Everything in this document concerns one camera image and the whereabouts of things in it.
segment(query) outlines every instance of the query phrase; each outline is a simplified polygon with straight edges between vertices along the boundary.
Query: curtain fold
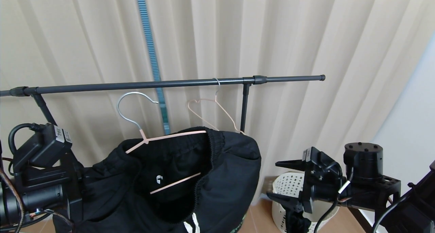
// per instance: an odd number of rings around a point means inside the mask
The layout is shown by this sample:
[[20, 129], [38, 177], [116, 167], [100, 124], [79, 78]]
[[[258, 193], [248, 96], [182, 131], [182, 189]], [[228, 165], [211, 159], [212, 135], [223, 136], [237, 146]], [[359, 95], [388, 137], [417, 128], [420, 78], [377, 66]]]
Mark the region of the curtain fold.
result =
[[[323, 82], [250, 89], [246, 134], [261, 150], [257, 195], [279, 160], [316, 146], [342, 162], [343, 146], [368, 142], [382, 125], [435, 30], [435, 0], [146, 0], [162, 80], [325, 74]], [[0, 0], [0, 87], [152, 81], [136, 0]], [[203, 125], [187, 101], [217, 86], [165, 88], [172, 131]], [[140, 90], [156, 100], [155, 90]], [[84, 165], [139, 137], [116, 112], [127, 90], [44, 95]], [[242, 86], [218, 100], [240, 124]], [[31, 98], [1, 98], [6, 137], [19, 123], [44, 123]], [[211, 102], [193, 109], [233, 131]], [[150, 137], [163, 135], [158, 105], [121, 104]], [[20, 145], [31, 134], [17, 135]]]

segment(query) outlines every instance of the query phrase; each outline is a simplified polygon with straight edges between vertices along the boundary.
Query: hanger hook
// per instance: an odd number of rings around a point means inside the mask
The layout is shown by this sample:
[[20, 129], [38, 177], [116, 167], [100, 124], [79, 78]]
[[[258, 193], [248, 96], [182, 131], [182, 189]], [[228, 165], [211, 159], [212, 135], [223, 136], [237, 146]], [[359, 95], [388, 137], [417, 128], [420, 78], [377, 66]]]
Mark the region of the hanger hook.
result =
[[145, 96], [149, 101], [151, 101], [151, 102], [154, 103], [154, 104], [158, 104], [159, 102], [158, 102], [158, 101], [153, 101], [151, 98], [148, 97], [148, 95], [146, 95], [146, 94], [144, 94], [144, 93], [141, 93], [141, 92], [128, 92], [128, 93], [122, 95], [122, 96], [119, 98], [119, 100], [118, 100], [118, 104], [116, 105], [116, 109], [118, 110], [118, 114], [119, 114], [122, 118], [124, 118], [125, 120], [130, 121], [130, 122], [136, 124], [137, 127], [139, 128], [139, 130], [142, 130], [142, 128], [140, 127], [140, 125], [139, 125], [137, 122], [135, 122], [134, 120], [131, 120], [131, 119], [126, 118], [124, 115], [122, 115], [121, 110], [119, 109], [119, 104], [121, 103], [121, 100], [122, 100], [124, 97], [126, 97], [127, 95], [133, 95], [133, 94], [135, 94], [135, 95], [142, 95], [142, 96]]
[[218, 92], [219, 92], [219, 90], [221, 90], [221, 82], [217, 79], [217, 78], [213, 78], [213, 79], [215, 79], [216, 81], [218, 81], [218, 83], [217, 84], [219, 84], [219, 88], [217, 89], [217, 91], [216, 91], [216, 93], [214, 94], [215, 96], [217, 96], [218, 95]]

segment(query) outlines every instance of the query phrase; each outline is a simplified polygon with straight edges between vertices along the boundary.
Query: black metal rod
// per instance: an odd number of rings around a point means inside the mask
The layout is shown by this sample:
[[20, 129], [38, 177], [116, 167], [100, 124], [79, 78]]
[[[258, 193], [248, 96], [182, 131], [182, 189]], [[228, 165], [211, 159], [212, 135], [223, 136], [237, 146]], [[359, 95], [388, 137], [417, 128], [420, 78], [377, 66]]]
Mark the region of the black metal rod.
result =
[[240, 131], [244, 132], [246, 124], [246, 112], [247, 112], [247, 97], [249, 95], [249, 87], [251, 84], [243, 85], [243, 101], [242, 101], [242, 117], [240, 120]]
[[42, 98], [42, 95], [40, 94], [35, 94], [32, 95], [33, 99], [35, 100], [36, 104], [39, 106], [39, 108], [41, 109], [42, 113], [45, 116], [45, 119], [47, 119], [47, 121], [53, 125], [57, 125], [56, 121], [53, 118], [53, 115], [51, 115], [50, 110], [47, 107], [47, 103], [45, 103], [44, 98]]
[[[298, 77], [273, 77], [253, 76], [249, 78], [221, 78], [221, 85], [227, 84], [263, 84], [267, 82], [291, 82], [291, 81], [323, 81], [324, 75], [319, 76], [298, 76]], [[189, 87], [217, 85], [215, 79], [198, 80], [177, 80], [177, 81], [157, 81], [157, 82], [137, 82], [137, 83], [113, 83], [113, 84], [82, 84], [52, 87], [19, 87], [11, 90], [0, 91], [0, 96], [30, 96], [34, 94], [53, 94], [83, 91], [103, 91], [103, 90], [122, 90], [122, 89], [141, 89], [157, 87]]]

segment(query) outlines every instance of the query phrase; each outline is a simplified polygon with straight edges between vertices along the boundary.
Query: laundry basket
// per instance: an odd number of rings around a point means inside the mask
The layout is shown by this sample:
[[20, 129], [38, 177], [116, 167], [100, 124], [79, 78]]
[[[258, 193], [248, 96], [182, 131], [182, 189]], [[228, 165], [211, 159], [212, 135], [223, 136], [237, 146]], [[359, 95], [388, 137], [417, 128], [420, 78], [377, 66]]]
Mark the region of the laundry basket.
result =
[[[286, 196], [298, 197], [299, 192], [302, 190], [303, 187], [303, 176], [303, 173], [298, 172], [288, 172], [281, 174], [273, 182], [273, 192]], [[326, 213], [326, 211], [328, 211], [331, 205], [332, 203], [329, 202], [314, 201], [313, 213], [303, 213], [303, 217], [311, 221], [311, 225], [308, 231], [309, 233], [314, 232], [314, 227], [316, 227], [317, 221], [324, 213]], [[338, 207], [334, 208], [334, 210], [329, 213], [329, 215], [326, 216], [324, 220], [322, 220], [319, 229], [322, 228], [323, 225], [325, 225], [329, 221], [329, 219], [331, 219], [337, 212]], [[278, 202], [272, 202], [272, 217], [276, 227], [278, 227], [281, 232], [287, 233], [287, 230], [285, 228], [285, 210]]]

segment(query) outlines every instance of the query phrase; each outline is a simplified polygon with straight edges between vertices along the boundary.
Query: clothes hanger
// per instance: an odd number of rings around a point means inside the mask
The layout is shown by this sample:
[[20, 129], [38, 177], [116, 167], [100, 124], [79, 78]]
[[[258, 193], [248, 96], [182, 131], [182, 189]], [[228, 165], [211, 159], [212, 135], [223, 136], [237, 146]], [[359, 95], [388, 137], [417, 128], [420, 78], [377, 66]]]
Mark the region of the clothes hanger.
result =
[[126, 151], [127, 154], [130, 153], [130, 152], [132, 152], [132, 151], [134, 151], [134, 150], [135, 150], [136, 148], [138, 148], [139, 146], [141, 146], [141, 145], [143, 145], [143, 144], [148, 144], [150, 141], [153, 141], [153, 140], [161, 140], [161, 139], [167, 139], [167, 138], [179, 137], [179, 136], [185, 136], [185, 135], [191, 135], [191, 134], [202, 134], [202, 133], [206, 133], [206, 132], [207, 132], [207, 131], [205, 131], [205, 130], [201, 130], [201, 131], [191, 131], [191, 132], [185, 132], [185, 133], [170, 134], [170, 135], [165, 135], [165, 136], [160, 136], [160, 137], [147, 138], [147, 137], [145, 136], [145, 133], [143, 132], [143, 129], [140, 127], [140, 125], [139, 125], [137, 122], [135, 122], [134, 120], [128, 119], [128, 118], [126, 118], [124, 115], [122, 115], [121, 110], [119, 109], [119, 104], [121, 103], [121, 100], [122, 100], [124, 97], [126, 97], [127, 95], [143, 95], [143, 96], [145, 96], [149, 101], [151, 101], [152, 103], [154, 103], [154, 104], [158, 104], [158, 103], [159, 103], [158, 101], [153, 101], [153, 100], [151, 100], [151, 98], [149, 98], [148, 95], [143, 94], [143, 93], [141, 93], [141, 92], [129, 92], [129, 93], [126, 93], [126, 94], [122, 95], [122, 96], [119, 98], [119, 100], [118, 100], [118, 104], [116, 105], [116, 109], [118, 110], [118, 114], [119, 114], [122, 118], [124, 118], [125, 120], [130, 121], [130, 122], [136, 124], [136, 126], [139, 128], [140, 135], [141, 135], [141, 137], [143, 138], [143, 141], [139, 142], [137, 145], [133, 146], [133, 147], [130, 148], [128, 151]]
[[216, 81], [218, 81], [218, 83], [217, 84], [219, 84], [219, 89], [217, 89], [217, 91], [216, 91], [216, 93], [214, 94], [214, 100], [211, 100], [211, 99], [199, 99], [199, 100], [190, 100], [190, 101], [188, 101], [188, 109], [191, 111], [191, 112], [193, 112], [193, 114], [195, 114], [197, 117], [199, 117], [199, 118], [201, 118], [201, 120], [203, 120], [203, 121], [205, 121], [206, 123], [208, 123], [211, 127], [213, 127], [213, 129], [216, 129], [217, 131], [219, 131], [219, 129], [217, 129], [215, 126], [213, 126], [211, 123], [209, 123], [208, 121], [206, 121], [206, 120], [204, 120], [204, 118], [202, 118], [200, 115], [198, 115], [196, 112], [194, 112], [191, 108], [190, 108], [190, 103], [192, 102], [192, 101], [195, 101], [196, 103], [199, 103], [200, 101], [212, 101], [212, 102], [214, 102], [214, 103], [216, 103], [224, 112], [225, 112], [225, 114], [231, 119], [231, 121], [233, 122], [233, 125], [234, 125], [234, 129], [236, 130], [236, 131], [238, 131], [238, 132], [240, 132], [241, 134], [244, 134], [245, 135], [245, 133], [243, 132], [243, 131], [241, 131], [241, 130], [238, 130], [237, 129], [237, 127], [236, 127], [236, 123], [235, 123], [235, 121], [233, 120], [233, 118], [230, 116], [230, 114], [228, 114], [228, 112], [221, 106], [221, 104], [219, 104], [219, 102], [218, 102], [218, 99], [217, 99], [217, 96], [218, 96], [218, 92], [219, 92], [219, 90], [221, 89], [221, 83], [219, 82], [219, 80], [217, 79], [217, 78], [213, 78], [213, 79], [215, 79]]

